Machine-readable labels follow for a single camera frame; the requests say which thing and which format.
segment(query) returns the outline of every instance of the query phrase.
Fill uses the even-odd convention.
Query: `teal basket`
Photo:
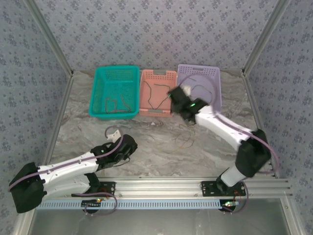
[[[106,66],[96,70],[89,114],[101,120],[132,119],[139,111],[139,67]]]

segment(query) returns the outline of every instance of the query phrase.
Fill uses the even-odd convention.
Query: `purple basket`
[[[212,97],[215,95],[216,100],[214,109],[220,112],[222,108],[220,69],[218,67],[211,66],[181,64],[178,65],[177,83],[179,84],[186,76],[191,74],[194,75],[186,79],[183,83],[183,85],[191,86],[191,97],[193,99],[201,98],[210,103],[212,101]],[[214,84],[211,84],[208,79],[199,76],[198,74],[210,76],[213,79]],[[212,85],[216,87],[218,92],[217,94],[214,94]]]

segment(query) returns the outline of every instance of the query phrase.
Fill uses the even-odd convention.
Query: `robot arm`
[[[217,178],[217,187],[221,192],[227,192],[230,187],[244,178],[253,177],[270,160],[270,151],[263,144],[247,135],[251,133],[251,135],[267,142],[262,130],[251,131],[233,123],[223,115],[214,112],[212,106],[205,101],[201,99],[192,101],[181,87],[171,90],[169,96],[172,100],[172,112],[179,114],[185,121],[197,123],[213,131],[237,151],[235,165]],[[235,131],[229,126],[233,126],[239,131]]]
[[[110,168],[121,160],[126,160],[137,149],[137,144],[129,135],[116,131],[108,135],[110,142],[93,148],[90,152],[57,164],[26,164],[11,181],[10,192],[18,213],[36,208],[43,200],[76,193],[94,193],[99,191],[100,182],[95,172]]]

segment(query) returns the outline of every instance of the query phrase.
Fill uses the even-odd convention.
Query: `patterned wallpaper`
[[[36,0],[70,66],[242,68],[277,0]]]
[[[281,175],[313,234],[313,2],[292,0],[249,75]]]
[[[23,0],[0,1],[0,234],[17,213],[8,183],[28,162],[41,162],[67,76]]]

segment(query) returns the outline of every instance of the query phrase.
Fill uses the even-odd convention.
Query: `marble floor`
[[[104,130],[119,125],[138,149],[123,166],[97,172],[100,176],[219,176],[234,164],[236,151],[198,125],[187,127],[179,116],[102,121],[88,114],[93,74],[76,71],[51,163],[68,160],[104,144]],[[243,80],[221,72],[222,114],[239,125],[256,124]]]

